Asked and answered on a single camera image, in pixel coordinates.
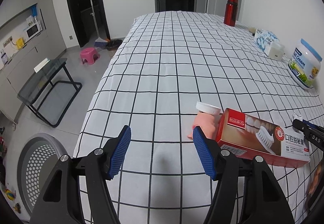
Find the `person right hand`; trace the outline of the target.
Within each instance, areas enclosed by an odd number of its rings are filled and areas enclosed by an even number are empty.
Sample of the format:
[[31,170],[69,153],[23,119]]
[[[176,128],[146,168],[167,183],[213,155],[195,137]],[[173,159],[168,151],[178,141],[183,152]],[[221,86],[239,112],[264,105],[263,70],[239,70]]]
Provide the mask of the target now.
[[308,211],[311,211],[316,203],[319,201],[323,193],[323,160],[318,164],[314,179],[310,185],[308,196],[307,196],[307,207]]

